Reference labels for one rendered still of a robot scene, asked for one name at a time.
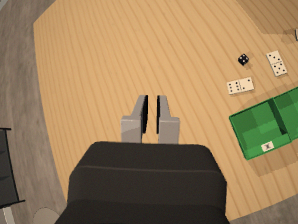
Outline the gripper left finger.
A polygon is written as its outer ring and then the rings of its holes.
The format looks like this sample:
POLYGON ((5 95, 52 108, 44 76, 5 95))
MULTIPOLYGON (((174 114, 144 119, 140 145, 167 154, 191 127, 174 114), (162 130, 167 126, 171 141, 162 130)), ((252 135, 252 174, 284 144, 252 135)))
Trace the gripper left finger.
POLYGON ((148 95, 139 95, 131 116, 120 120, 121 142, 142 143, 148 120, 148 95))

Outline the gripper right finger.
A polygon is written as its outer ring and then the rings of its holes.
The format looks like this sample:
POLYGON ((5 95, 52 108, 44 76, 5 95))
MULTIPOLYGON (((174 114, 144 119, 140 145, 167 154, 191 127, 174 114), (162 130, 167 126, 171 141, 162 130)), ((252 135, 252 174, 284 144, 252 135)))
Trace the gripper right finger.
POLYGON ((158 144, 178 144, 180 120, 171 117, 167 98, 165 95, 157 95, 157 119, 156 133, 158 144))

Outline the black die with white pips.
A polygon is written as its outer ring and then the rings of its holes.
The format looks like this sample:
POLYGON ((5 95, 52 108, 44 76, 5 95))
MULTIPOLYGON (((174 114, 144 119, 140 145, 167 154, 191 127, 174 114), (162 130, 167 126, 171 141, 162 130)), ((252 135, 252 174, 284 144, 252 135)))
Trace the black die with white pips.
POLYGON ((249 61, 249 58, 245 55, 242 54, 239 58, 238 58, 238 62, 244 66, 247 62, 249 61))

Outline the green three-compartment bin rack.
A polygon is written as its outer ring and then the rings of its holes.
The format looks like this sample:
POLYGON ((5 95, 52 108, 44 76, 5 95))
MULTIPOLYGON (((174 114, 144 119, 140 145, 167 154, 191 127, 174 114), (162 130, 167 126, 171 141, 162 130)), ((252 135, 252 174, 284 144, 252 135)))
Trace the green three-compartment bin rack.
POLYGON ((298 139, 298 86, 230 116, 247 161, 290 144, 298 139))

